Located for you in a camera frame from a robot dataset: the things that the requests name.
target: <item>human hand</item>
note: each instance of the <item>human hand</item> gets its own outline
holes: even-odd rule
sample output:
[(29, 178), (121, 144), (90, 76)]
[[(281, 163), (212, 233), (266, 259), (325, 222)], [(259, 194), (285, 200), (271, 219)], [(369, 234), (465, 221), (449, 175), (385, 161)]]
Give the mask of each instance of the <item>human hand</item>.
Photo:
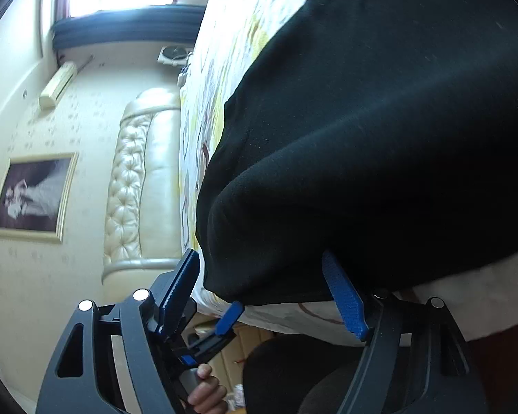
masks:
[(225, 414), (228, 404), (223, 400), (227, 389), (219, 385), (219, 379), (211, 376), (211, 366), (200, 364), (197, 374), (203, 380), (188, 396), (188, 404), (198, 414)]

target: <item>gray handle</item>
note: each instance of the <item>gray handle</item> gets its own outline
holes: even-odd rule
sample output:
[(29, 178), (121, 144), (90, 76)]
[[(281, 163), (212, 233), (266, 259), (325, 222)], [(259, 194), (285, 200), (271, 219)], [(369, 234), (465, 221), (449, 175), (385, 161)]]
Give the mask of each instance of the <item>gray handle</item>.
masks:
[(189, 369), (188, 371), (184, 371), (178, 379), (184, 390), (188, 395), (192, 393), (192, 391), (198, 387), (198, 385), (203, 382), (203, 380), (198, 376), (198, 369)]

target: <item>framed picture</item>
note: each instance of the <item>framed picture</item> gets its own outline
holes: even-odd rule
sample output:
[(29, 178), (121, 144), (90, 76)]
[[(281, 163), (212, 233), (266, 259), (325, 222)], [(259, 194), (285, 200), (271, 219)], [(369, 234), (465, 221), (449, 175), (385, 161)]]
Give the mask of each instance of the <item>framed picture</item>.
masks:
[(0, 237), (61, 243), (78, 153), (10, 159), (0, 187)]

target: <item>white bedding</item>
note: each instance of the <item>white bedding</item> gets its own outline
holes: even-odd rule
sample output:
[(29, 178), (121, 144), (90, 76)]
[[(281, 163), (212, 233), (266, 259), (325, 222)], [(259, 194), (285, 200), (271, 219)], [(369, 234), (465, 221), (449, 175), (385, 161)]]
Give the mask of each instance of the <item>white bedding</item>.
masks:
[[(195, 237), (196, 200), (205, 169), (219, 143), (224, 103), (268, 40), (305, 0), (209, 0), (185, 86), (181, 89), (180, 196), (182, 248), (202, 257), (193, 297), (203, 314), (221, 315), (228, 304), (203, 288), (203, 255)], [(518, 323), (518, 254), (499, 264), (414, 289), (420, 300), (446, 301), (466, 339)], [(333, 302), (247, 307), (241, 319), (284, 333), (305, 333), (329, 342), (356, 340)]]

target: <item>tufted leather headboard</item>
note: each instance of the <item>tufted leather headboard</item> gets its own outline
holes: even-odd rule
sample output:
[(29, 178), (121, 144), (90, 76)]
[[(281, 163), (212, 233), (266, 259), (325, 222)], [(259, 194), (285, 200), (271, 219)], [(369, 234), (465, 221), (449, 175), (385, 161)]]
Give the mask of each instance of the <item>tufted leather headboard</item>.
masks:
[(182, 256), (180, 107), (176, 90), (150, 89), (123, 114), (105, 218), (102, 282), (108, 302), (149, 287)]

